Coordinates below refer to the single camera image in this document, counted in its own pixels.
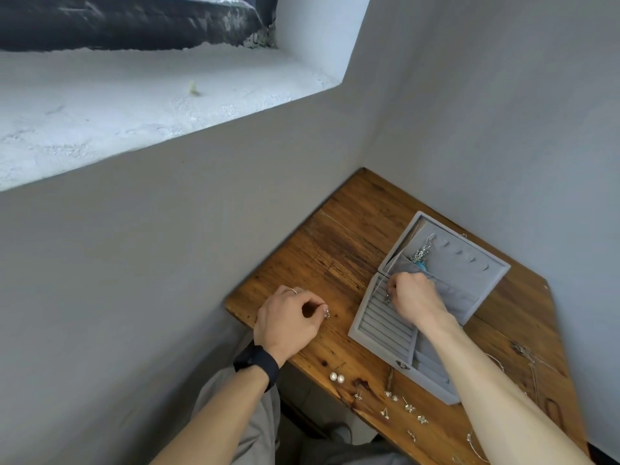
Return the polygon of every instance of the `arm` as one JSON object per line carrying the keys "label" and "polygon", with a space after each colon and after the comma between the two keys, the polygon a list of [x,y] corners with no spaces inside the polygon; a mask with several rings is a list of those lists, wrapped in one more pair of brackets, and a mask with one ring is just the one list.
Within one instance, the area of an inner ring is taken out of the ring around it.
{"label": "arm", "polygon": [[[320,297],[299,287],[297,294],[281,286],[259,309],[254,342],[263,346],[282,367],[319,331],[327,305]],[[305,318],[302,306],[316,306]],[[269,383],[257,366],[235,374],[191,422],[155,457],[151,465],[227,464]]]}
{"label": "arm", "polygon": [[388,291],[401,316],[435,347],[493,465],[592,465],[463,332],[422,273],[395,274]]}

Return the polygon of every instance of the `gray jewelry box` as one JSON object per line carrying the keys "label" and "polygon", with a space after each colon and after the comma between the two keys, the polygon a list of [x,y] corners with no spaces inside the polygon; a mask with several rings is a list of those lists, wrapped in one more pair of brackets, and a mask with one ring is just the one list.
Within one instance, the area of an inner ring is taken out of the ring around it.
{"label": "gray jewelry box", "polygon": [[[429,239],[432,246],[424,271],[408,257]],[[509,269],[505,261],[418,212],[368,284],[348,334],[444,403],[458,403],[456,389],[429,340],[401,318],[391,302],[384,303],[389,278],[399,272],[423,272],[463,326]]]}

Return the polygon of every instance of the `earring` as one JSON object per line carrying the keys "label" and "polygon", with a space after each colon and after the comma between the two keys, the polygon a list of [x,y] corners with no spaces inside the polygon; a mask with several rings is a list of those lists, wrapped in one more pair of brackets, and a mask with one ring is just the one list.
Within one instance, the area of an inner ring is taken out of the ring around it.
{"label": "earring", "polygon": [[426,265],[424,264],[424,260],[426,259],[426,257],[429,255],[431,246],[433,246],[433,238],[435,238],[435,234],[431,234],[426,242],[424,243],[424,246],[422,246],[422,248],[420,248],[419,250],[417,250],[415,252],[414,255],[408,257],[407,259],[409,259],[412,263],[414,263],[416,266],[418,266],[420,269],[423,269],[424,271],[426,271]]}
{"label": "earring", "polygon": [[402,399],[405,402],[405,411],[407,411],[407,413],[411,413],[415,410],[415,406],[410,405],[409,403],[407,403],[407,400],[403,397]]}

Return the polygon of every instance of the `wood grain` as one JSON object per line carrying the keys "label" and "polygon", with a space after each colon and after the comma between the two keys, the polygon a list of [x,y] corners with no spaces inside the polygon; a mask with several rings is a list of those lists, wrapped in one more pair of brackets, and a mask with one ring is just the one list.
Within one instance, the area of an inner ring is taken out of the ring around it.
{"label": "wood grain", "polygon": [[[534,398],[530,362],[515,344],[529,348],[537,360],[539,406],[587,453],[545,279],[371,171],[355,173],[300,225],[230,294],[228,311],[253,327],[258,308],[280,284],[320,294],[332,316],[319,335],[290,360],[292,364],[422,465],[453,465],[458,460],[482,464],[466,440],[471,425],[461,405],[447,406],[395,373],[392,391],[416,407],[409,414],[402,400],[395,403],[383,393],[389,366],[347,335],[368,282],[418,210],[468,234],[469,240],[512,265],[465,331]],[[334,370],[345,375],[344,384],[329,380]],[[358,388],[363,392],[362,401],[353,397]],[[386,407],[389,420],[380,414]],[[424,415],[429,423],[421,424],[417,415]],[[407,431],[415,434],[415,442]]]}

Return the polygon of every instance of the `black wristband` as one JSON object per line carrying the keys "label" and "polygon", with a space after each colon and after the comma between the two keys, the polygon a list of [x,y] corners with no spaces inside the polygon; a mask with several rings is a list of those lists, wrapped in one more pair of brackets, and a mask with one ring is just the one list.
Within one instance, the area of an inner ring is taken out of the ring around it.
{"label": "black wristband", "polygon": [[269,384],[267,386],[267,390],[265,390],[266,392],[269,391],[278,379],[280,367],[271,354],[265,351],[263,346],[255,345],[253,340],[243,351],[241,351],[241,354],[235,358],[233,367],[235,372],[239,372],[239,370],[245,369],[252,365],[263,369],[269,377]]}

